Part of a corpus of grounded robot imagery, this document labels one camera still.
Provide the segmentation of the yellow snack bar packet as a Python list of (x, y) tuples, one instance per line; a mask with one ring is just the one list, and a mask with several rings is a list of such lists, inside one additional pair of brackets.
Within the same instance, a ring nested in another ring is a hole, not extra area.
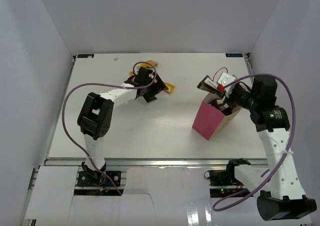
[(174, 91), (174, 89), (175, 89), (175, 86), (172, 85), (172, 84), (165, 83), (164, 85), (165, 85), (164, 91), (166, 93), (172, 93)]

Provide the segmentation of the pink paper bag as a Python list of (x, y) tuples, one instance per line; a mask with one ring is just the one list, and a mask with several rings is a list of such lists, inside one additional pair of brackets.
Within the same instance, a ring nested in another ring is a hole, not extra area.
[[(225, 73), (229, 74), (226, 67), (224, 67), (224, 69)], [(217, 83), (217, 80), (220, 75), (214, 74), (214, 76), (211, 79)], [(207, 141), (211, 140), (213, 137), (219, 134), (224, 128), (226, 128), (226, 126), (238, 115), (239, 111), (241, 110), (241, 107), (232, 105), (231, 103), (227, 102), (232, 107), (232, 114), (226, 116), (218, 109), (209, 104), (212, 98), (212, 93), (207, 92), (207, 95), (204, 97), (200, 104), (200, 107), (197, 111), (192, 125), (192, 129), (195, 130)]]

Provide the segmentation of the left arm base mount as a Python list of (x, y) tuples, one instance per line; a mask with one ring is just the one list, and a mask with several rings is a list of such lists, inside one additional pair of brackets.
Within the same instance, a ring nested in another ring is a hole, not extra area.
[(95, 179), (84, 171), (78, 173), (74, 195), (120, 196), (114, 185), (104, 175), (100, 179)]

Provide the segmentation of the purple chips bag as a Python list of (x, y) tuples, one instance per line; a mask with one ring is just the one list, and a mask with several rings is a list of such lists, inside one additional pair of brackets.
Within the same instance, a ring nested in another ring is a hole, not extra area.
[(232, 114), (232, 107), (229, 104), (225, 103), (222, 99), (214, 99), (209, 102), (209, 104), (218, 109), (226, 116)]

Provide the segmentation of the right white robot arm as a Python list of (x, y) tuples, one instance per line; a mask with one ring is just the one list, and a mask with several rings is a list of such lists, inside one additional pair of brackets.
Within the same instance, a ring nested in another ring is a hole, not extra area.
[(255, 74), (252, 88), (240, 83), (247, 77), (236, 78), (222, 73), (217, 89), (223, 100), (250, 112), (250, 119), (262, 141), (269, 174), (259, 176), (245, 159), (231, 160), (226, 166), (226, 180), (231, 185), (244, 185), (249, 193), (238, 201), (212, 209), (224, 211), (255, 197), (260, 217), (265, 221), (300, 219), (316, 211), (315, 199), (308, 198), (298, 177), (291, 145), (296, 129), (296, 109), (288, 85), (272, 74)]

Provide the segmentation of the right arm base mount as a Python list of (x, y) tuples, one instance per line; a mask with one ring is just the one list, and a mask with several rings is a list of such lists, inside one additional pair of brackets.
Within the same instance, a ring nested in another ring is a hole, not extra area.
[(244, 197), (249, 193), (240, 182), (232, 182), (226, 170), (207, 170), (203, 176), (209, 181), (211, 198), (223, 198), (234, 193), (237, 195), (232, 197)]

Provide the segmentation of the brown chocolate bar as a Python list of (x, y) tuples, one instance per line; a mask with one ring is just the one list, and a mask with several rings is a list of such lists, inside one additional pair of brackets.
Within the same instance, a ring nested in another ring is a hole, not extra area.
[(231, 108), (230, 105), (224, 102), (222, 99), (217, 99), (215, 101), (215, 107), (220, 111), (224, 111), (227, 108)]
[(206, 75), (197, 85), (197, 88), (209, 93), (219, 93), (218, 84), (214, 82), (211, 77)]

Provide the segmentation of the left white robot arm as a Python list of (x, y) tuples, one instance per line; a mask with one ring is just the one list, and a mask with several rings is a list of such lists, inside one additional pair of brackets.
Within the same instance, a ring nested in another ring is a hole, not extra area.
[(83, 171), (94, 185), (101, 185), (106, 180), (106, 162), (103, 156), (104, 136), (111, 127), (113, 110), (118, 106), (138, 97), (146, 102), (156, 100), (156, 95), (167, 90), (160, 76), (152, 75), (153, 70), (140, 67), (136, 75), (130, 76), (119, 89), (106, 93), (87, 95), (77, 119), (85, 140), (86, 160), (81, 164)]

